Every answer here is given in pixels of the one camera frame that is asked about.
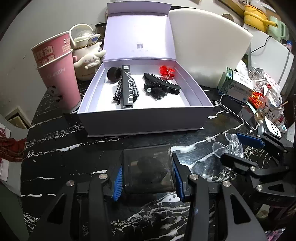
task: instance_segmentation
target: gift box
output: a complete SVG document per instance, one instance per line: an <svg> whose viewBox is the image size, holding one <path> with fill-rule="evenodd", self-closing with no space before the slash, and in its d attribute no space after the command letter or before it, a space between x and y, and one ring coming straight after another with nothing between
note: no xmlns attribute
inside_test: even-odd
<svg viewBox="0 0 296 241"><path fill-rule="evenodd" d="M213 105L201 87L176 61L168 13L171 5L150 1L108 3L104 61L78 110L90 137L194 130L202 127ZM110 67L129 65L140 92L133 108L112 98L117 83L107 78ZM161 66L175 70L178 95L154 99L144 90L144 73L159 74Z"/></svg>

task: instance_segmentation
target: clear plastic lid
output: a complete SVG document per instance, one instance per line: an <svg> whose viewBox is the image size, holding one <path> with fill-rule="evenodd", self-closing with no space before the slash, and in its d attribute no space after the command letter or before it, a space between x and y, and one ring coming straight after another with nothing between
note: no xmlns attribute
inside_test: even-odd
<svg viewBox="0 0 296 241"><path fill-rule="evenodd" d="M87 40L90 36L95 35L95 32L91 31L90 29L82 30L78 33L76 33L76 36L74 36L74 42L79 42L82 40Z"/></svg>
<svg viewBox="0 0 296 241"><path fill-rule="evenodd" d="M162 193L175 190L170 145L123 151L123 186L126 193Z"/></svg>

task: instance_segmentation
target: black cable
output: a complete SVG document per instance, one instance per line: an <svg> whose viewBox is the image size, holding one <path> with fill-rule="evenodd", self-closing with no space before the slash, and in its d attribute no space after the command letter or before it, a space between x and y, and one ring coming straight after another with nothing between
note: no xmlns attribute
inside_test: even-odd
<svg viewBox="0 0 296 241"><path fill-rule="evenodd" d="M253 53L253 52L255 52L256 50L258 50L258 49L261 49L261 48L263 48L266 44L267 44L267 40L269 39L269 38L272 38L272 36L268 36L267 37L267 39L266 39L266 41L265 41L265 44L264 45L262 45L261 47L259 47L259 48L256 48L255 50L253 50L253 51L251 51L251 53Z"/></svg>

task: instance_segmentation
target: red plaid fabric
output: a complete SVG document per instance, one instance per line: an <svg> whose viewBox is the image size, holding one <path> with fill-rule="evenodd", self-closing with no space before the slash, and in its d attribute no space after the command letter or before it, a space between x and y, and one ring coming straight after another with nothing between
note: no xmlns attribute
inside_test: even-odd
<svg viewBox="0 0 296 241"><path fill-rule="evenodd" d="M12 162L22 162L26 138L16 141L14 138L0 137L0 158Z"/></svg>

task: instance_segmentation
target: phone screen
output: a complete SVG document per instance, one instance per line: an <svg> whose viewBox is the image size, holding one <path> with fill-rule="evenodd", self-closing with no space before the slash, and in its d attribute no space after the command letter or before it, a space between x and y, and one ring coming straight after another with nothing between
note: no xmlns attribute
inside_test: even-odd
<svg viewBox="0 0 296 241"><path fill-rule="evenodd" d="M228 95L222 95L220 105L222 107L225 106L227 109L247 122L254 130L256 129L257 124L254 118L254 113L247 104L237 102Z"/></svg>

